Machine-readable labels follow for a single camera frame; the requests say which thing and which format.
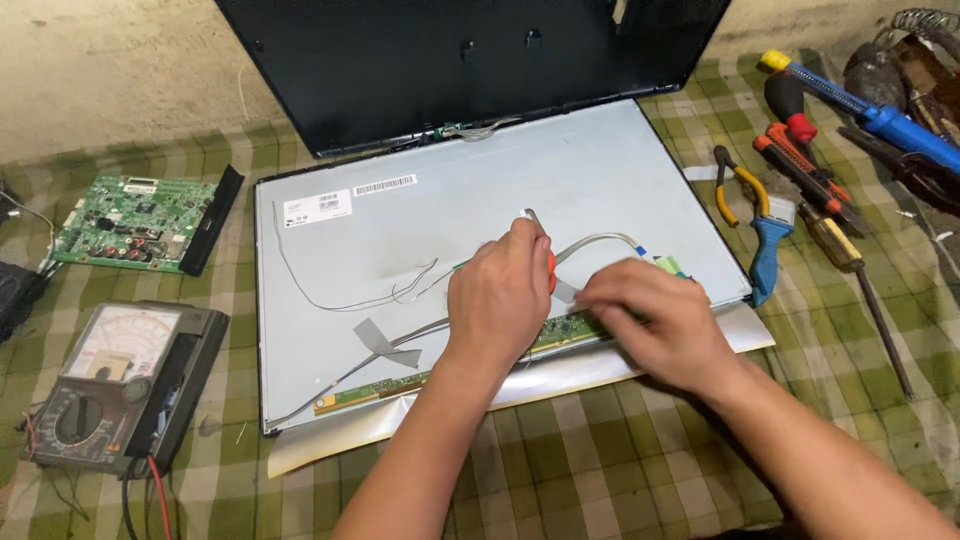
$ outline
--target barcode label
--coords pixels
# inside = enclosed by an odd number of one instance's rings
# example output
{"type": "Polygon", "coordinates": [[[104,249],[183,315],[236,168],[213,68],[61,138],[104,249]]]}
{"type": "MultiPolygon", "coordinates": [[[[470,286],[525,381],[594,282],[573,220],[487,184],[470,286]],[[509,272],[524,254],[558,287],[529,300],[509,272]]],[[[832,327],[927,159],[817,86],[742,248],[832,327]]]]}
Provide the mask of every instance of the barcode label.
{"type": "Polygon", "coordinates": [[[405,185],[413,185],[416,183],[417,183],[417,175],[415,174],[412,174],[409,176],[401,176],[400,178],[393,178],[390,180],[385,180],[383,182],[377,182],[374,184],[358,185],[353,189],[353,196],[360,197],[362,195],[370,195],[371,193],[386,191],[387,189],[394,189],[395,187],[404,187],[405,185]]]}
{"type": "Polygon", "coordinates": [[[333,193],[314,195],[313,197],[283,203],[283,227],[306,225],[352,213],[350,190],[341,189],[333,193]]]}

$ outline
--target black plastic back cover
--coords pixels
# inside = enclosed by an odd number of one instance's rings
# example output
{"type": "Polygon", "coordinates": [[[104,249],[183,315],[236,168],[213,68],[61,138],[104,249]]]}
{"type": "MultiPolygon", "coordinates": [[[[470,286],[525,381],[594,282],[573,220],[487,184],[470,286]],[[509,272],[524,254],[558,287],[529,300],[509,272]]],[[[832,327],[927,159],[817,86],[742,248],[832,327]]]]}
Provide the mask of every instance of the black plastic back cover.
{"type": "Polygon", "coordinates": [[[686,82],[731,0],[217,0],[313,153],[686,82]]]}

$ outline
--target blue desoldering pump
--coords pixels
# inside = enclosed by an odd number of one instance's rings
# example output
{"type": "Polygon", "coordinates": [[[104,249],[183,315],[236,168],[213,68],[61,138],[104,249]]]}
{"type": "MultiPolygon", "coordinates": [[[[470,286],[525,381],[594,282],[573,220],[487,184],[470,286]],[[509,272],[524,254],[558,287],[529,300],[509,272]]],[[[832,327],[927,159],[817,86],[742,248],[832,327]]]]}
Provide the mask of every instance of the blue desoldering pump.
{"type": "Polygon", "coordinates": [[[760,59],[760,63],[775,71],[783,70],[790,73],[820,97],[829,99],[852,114],[865,131],[899,146],[906,152],[919,152],[960,174],[960,150],[917,125],[899,110],[889,105],[884,107],[870,105],[797,65],[775,49],[767,51],[760,59]]]}

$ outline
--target gray tape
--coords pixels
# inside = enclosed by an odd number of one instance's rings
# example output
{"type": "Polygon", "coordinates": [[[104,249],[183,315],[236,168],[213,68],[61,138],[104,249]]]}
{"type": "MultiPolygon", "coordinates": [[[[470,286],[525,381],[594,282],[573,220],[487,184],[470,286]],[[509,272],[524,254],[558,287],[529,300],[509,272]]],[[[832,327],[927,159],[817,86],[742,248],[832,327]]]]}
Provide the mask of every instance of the gray tape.
{"type": "Polygon", "coordinates": [[[573,285],[557,278],[557,286],[553,289],[553,297],[564,304],[573,304],[573,295],[578,291],[573,285]]]}
{"type": "Polygon", "coordinates": [[[353,329],[353,333],[360,338],[364,347],[370,349],[370,352],[375,355],[383,356],[388,360],[411,368],[416,368],[417,363],[420,361],[421,349],[412,349],[410,351],[397,350],[390,344],[387,336],[383,335],[383,332],[376,327],[376,324],[374,324],[369,317],[357,325],[356,328],[353,329]]]}

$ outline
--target yellow-handled pliers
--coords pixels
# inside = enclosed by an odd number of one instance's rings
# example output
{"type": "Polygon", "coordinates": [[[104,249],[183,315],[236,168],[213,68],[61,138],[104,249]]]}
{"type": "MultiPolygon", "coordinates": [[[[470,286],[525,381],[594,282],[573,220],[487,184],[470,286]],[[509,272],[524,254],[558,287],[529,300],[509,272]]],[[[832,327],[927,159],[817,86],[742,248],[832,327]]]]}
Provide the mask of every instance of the yellow-handled pliers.
{"type": "Polygon", "coordinates": [[[757,215],[759,217],[767,217],[770,215],[770,197],[767,195],[767,190],[763,187],[763,184],[756,179],[756,176],[750,174],[750,171],[747,169],[737,165],[733,161],[733,158],[730,157],[730,151],[727,150],[726,146],[717,146],[714,148],[713,156],[717,160],[717,208],[720,210],[720,215],[723,216],[723,220],[727,222],[727,225],[736,227],[740,224],[740,220],[733,215],[733,212],[730,211],[730,207],[727,206],[727,200],[724,198],[723,194],[723,177],[727,167],[733,170],[734,176],[742,179],[754,190],[754,193],[756,194],[757,215]]]}

